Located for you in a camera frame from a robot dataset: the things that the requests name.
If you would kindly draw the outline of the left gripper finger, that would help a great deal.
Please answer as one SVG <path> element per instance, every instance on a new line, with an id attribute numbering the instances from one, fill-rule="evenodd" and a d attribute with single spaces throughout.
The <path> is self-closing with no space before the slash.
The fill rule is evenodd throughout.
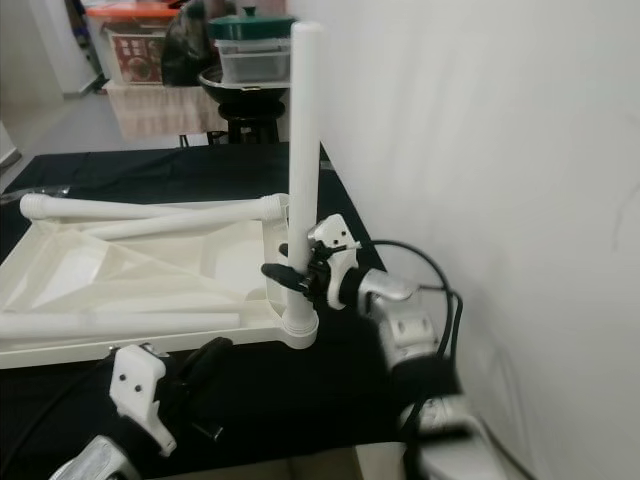
<path id="1" fill-rule="evenodd" d="M 205 381 L 210 372 L 210 364 L 214 356 L 214 340 L 188 355 L 177 375 L 180 387 L 189 389 Z"/>
<path id="2" fill-rule="evenodd" d="M 218 337 L 198 349 L 198 388 L 204 389 L 219 374 L 227 356 L 236 346 L 233 340 Z"/>

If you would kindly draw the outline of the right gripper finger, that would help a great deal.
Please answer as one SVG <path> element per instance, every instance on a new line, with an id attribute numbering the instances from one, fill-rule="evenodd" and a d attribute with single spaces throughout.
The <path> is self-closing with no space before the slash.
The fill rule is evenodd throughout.
<path id="1" fill-rule="evenodd" d="M 265 275 L 265 278 L 273 280 L 288 291 L 311 296 L 312 273 L 310 268 L 302 268 L 300 271 L 291 268 L 291 266 L 279 264 L 279 262 L 266 262 L 261 266 L 260 271 Z"/>

